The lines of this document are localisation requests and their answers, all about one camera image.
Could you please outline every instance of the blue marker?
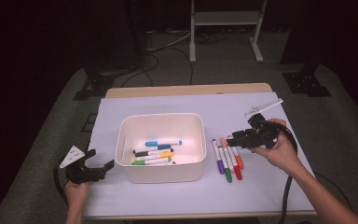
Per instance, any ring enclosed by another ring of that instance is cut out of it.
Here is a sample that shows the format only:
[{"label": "blue marker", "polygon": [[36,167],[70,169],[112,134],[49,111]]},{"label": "blue marker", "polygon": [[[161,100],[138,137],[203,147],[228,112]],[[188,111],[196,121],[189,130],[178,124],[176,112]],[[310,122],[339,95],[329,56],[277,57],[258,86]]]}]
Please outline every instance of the blue marker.
[{"label": "blue marker", "polygon": [[182,145],[182,140],[145,142],[145,146],[147,147],[156,147],[159,145]]},{"label": "blue marker", "polygon": [[225,173],[225,166],[223,165],[222,158],[219,155],[219,151],[217,149],[217,144],[216,144],[216,139],[212,140],[212,144],[213,144],[213,149],[214,149],[214,155],[216,156],[216,160],[217,160],[217,167],[219,168],[220,174],[223,175]]},{"label": "blue marker", "polygon": [[162,149],[168,149],[171,148],[171,145],[158,145],[155,147],[145,147],[145,148],[138,148],[134,149],[132,151],[133,154],[139,153],[139,152],[146,152],[146,151],[156,151],[156,150],[162,150]]}]

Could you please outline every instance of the yellow marker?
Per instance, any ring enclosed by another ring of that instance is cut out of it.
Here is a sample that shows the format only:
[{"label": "yellow marker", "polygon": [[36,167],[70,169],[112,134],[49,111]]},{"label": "yellow marker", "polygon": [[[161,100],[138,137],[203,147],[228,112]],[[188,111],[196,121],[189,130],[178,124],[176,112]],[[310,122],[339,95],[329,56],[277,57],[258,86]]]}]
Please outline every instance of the yellow marker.
[{"label": "yellow marker", "polygon": [[162,153],[159,153],[156,155],[136,157],[135,160],[136,161],[148,161],[148,160],[159,159],[159,158],[168,158],[168,157],[172,157],[172,156],[173,156],[173,152],[162,152]]}]

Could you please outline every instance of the wrist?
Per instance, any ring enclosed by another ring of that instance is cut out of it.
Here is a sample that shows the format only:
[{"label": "wrist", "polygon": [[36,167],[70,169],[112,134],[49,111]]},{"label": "wrist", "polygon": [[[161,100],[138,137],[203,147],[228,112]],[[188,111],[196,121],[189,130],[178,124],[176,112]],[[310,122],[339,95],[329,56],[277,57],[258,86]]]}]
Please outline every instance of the wrist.
[{"label": "wrist", "polygon": [[302,163],[288,167],[285,172],[294,179],[304,175],[310,175],[310,172],[304,167]]},{"label": "wrist", "polygon": [[66,224],[80,224],[83,215],[81,207],[70,207],[66,216]]}]

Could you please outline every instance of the purple marker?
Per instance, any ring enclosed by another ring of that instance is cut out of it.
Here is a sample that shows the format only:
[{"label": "purple marker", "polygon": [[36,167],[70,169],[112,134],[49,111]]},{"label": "purple marker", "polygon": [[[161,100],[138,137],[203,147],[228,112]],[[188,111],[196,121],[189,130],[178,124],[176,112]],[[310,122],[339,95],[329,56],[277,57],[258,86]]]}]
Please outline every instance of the purple marker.
[{"label": "purple marker", "polygon": [[225,173],[225,167],[223,165],[222,158],[220,157],[219,151],[217,149],[216,139],[212,140],[212,144],[214,149],[214,155],[216,156],[216,160],[217,160],[217,167],[219,168],[220,174],[223,175]]}]

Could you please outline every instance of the white tabletop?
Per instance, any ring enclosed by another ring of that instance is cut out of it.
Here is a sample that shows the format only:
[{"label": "white tabletop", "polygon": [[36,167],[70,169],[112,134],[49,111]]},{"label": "white tabletop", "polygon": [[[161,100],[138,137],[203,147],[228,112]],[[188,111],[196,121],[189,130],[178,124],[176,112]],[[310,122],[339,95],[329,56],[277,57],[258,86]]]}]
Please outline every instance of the white tabletop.
[{"label": "white tabletop", "polygon": [[[97,155],[88,167],[101,167],[115,158],[117,137],[123,119],[132,115],[196,113],[204,125],[207,156],[199,180],[181,183],[132,184],[116,165],[104,180],[94,183],[84,217],[136,219],[156,217],[245,217],[279,215],[287,174],[263,157],[237,147],[244,161],[243,180],[233,176],[228,183],[217,170],[212,139],[250,128],[244,116],[252,106],[277,101],[275,92],[154,96],[102,99],[89,148]],[[266,119],[287,120],[282,106],[262,112]],[[311,172],[298,144],[298,157]],[[288,199],[289,213],[314,214],[304,192],[293,181]]]}]

